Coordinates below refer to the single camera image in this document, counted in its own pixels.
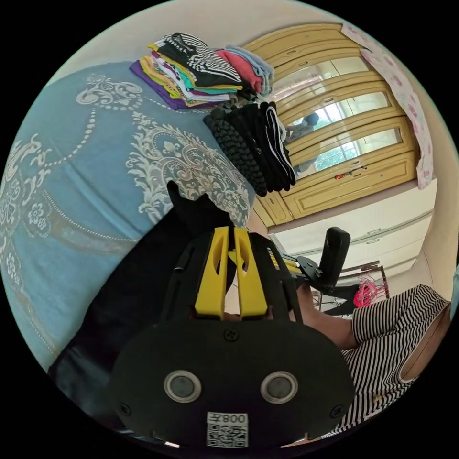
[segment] wardrobe mirror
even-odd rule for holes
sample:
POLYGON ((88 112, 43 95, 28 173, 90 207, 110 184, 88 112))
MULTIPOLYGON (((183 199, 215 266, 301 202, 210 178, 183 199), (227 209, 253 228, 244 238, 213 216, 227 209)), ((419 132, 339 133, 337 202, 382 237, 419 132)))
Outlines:
POLYGON ((312 131, 338 123, 351 116, 360 115, 367 111, 382 109, 390 105, 389 100, 383 92, 373 92, 352 97, 341 102, 333 102, 333 96, 326 98, 321 109, 305 113, 295 121, 285 126, 287 137, 285 144, 304 137, 312 131))
MULTIPOLYGON (((332 148, 295 166, 296 176, 298 179, 305 178, 308 175, 323 171, 350 159, 358 158, 367 153, 395 145, 401 141, 402 137, 398 128, 376 132, 351 142, 343 139, 338 147, 332 148)), ((357 161, 353 165, 358 166, 359 163, 360 161, 357 161)))
POLYGON ((310 86, 314 86, 313 91, 315 93, 321 94, 324 92, 324 86, 320 84, 321 82, 341 75, 369 70, 371 70, 371 66, 361 57, 357 56, 341 57, 306 66, 275 81, 273 83, 273 91, 270 95, 270 100, 279 102, 310 86))

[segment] folded clothes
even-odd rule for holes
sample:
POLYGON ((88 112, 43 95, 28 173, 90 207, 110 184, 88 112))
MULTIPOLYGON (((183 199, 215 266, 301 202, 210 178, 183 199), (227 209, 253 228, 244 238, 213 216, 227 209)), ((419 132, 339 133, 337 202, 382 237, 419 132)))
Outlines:
MULTIPOLYGON (((137 75, 139 78, 141 78, 145 83, 152 88, 161 98, 164 100, 164 102, 169 105, 169 107, 172 110, 178 110, 178 109, 187 109, 190 108, 182 99, 172 99, 169 95, 169 93, 158 83, 155 83, 144 71, 143 68, 140 64, 140 61, 134 62, 130 67, 130 70, 137 75)), ((215 102, 213 103, 200 103, 196 104, 196 107, 199 108, 204 108, 204 107, 213 107, 215 106, 215 102)))
POLYGON ((260 56, 257 56, 245 48, 233 46, 231 44, 229 44, 225 49, 231 51, 232 53, 241 55, 252 64, 254 69, 261 68, 264 73, 268 74, 269 78, 274 78, 274 67, 265 62, 260 56))
POLYGON ((232 53, 242 57, 252 66, 255 74, 262 78, 260 94, 262 96, 269 95, 271 92, 270 80, 274 77, 274 68, 263 61, 263 59, 244 48, 228 45, 225 50, 231 51, 232 53))
POLYGON ((261 92, 262 79, 255 75, 253 67, 244 58, 224 49, 217 51, 217 55, 231 64, 236 69, 240 77, 244 81, 247 81, 256 92, 261 92))
POLYGON ((173 67, 165 62, 162 58, 152 56, 161 71, 163 71, 174 83, 180 88, 180 90, 185 94, 186 97, 195 100, 201 100, 204 102, 223 102, 225 100, 229 100, 229 96, 227 93, 219 93, 219 94, 206 94, 197 90, 190 90, 186 87, 184 80, 180 73, 174 71, 173 67))
POLYGON ((230 92, 236 92, 238 89, 242 89, 242 86, 231 86, 231 87, 197 87, 194 85, 193 76, 190 73, 182 71, 176 64, 170 61, 165 61, 163 57, 156 51, 151 52, 152 60, 154 60, 160 69, 165 72, 169 78, 173 78, 176 81, 182 81, 183 85, 187 90, 199 91, 205 95, 217 95, 217 94, 228 94, 230 92))
POLYGON ((288 191, 296 183, 289 152, 282 144, 284 129, 273 102, 232 107, 230 113, 216 108, 203 121, 259 196, 288 191))
POLYGON ((172 99, 181 99, 187 107, 202 105, 203 101, 195 100, 194 95, 185 95, 173 80, 160 70, 156 62, 152 62, 151 56, 144 56, 140 59, 143 71, 157 84, 162 86, 172 99))
POLYGON ((242 82, 238 72, 194 35, 176 32, 155 42, 159 54, 165 55, 196 77, 197 87, 238 85, 242 82))

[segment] yellow cloth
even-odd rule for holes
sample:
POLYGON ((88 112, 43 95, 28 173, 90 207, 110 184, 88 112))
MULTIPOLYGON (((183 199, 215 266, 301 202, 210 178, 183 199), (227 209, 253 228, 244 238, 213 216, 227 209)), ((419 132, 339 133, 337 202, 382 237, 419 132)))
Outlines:
POLYGON ((162 86, 172 99, 181 99, 187 107, 197 107, 205 102, 186 98, 182 90, 161 69, 155 65, 151 56, 147 55, 139 59, 142 70, 155 83, 162 86))
MULTIPOLYGON (((191 75, 190 71, 184 67, 183 65, 179 64, 178 62, 172 60, 171 58, 165 56, 164 54, 161 54, 158 50, 159 50, 159 47, 155 44, 155 43, 151 43, 149 45, 147 45, 148 48, 150 49, 153 49, 154 51, 156 51, 160 56, 161 56, 161 59, 165 60, 168 64, 172 64, 174 65, 175 67, 177 67, 181 72, 183 72, 184 74, 186 74, 186 76, 189 78, 190 81, 194 82, 195 79, 194 77, 191 75)), ((195 86, 195 88, 197 90, 199 89, 237 89, 237 90, 241 90, 242 89, 242 86, 236 86, 236 85, 216 85, 216 86, 209 86, 209 87, 199 87, 199 86, 195 86)))
POLYGON ((182 96, 177 90, 177 86, 165 74, 160 74, 153 66, 150 57, 144 56, 140 58, 140 65, 143 71, 158 85, 161 85, 171 96, 172 99, 181 99, 182 96))

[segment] bed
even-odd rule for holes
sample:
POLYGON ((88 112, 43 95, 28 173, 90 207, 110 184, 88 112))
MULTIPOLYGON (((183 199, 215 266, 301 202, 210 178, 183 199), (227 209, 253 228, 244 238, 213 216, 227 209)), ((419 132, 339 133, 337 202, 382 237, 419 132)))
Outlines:
POLYGON ((45 370, 113 269, 171 208, 167 181, 189 199, 208 193, 237 226, 255 198, 203 123, 208 111, 171 110, 129 65, 86 68, 46 86, 7 160, 1 274, 45 370))

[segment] striped shirt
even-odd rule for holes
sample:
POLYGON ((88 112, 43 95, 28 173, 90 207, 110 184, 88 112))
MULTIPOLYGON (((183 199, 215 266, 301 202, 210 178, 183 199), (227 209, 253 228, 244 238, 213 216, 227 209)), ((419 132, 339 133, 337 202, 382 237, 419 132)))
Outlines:
POLYGON ((448 304, 432 288, 418 285, 389 300, 354 311, 352 331, 358 346, 344 351, 343 355, 356 395, 341 422, 322 438, 370 419, 409 389, 415 378, 404 381, 400 371, 448 304))
POLYGON ((214 81, 210 80, 207 86, 239 85, 242 82, 233 66, 194 35, 188 33, 165 35, 155 44, 160 54, 174 59, 189 69, 197 83, 199 77, 202 79, 204 75, 214 78, 214 81))

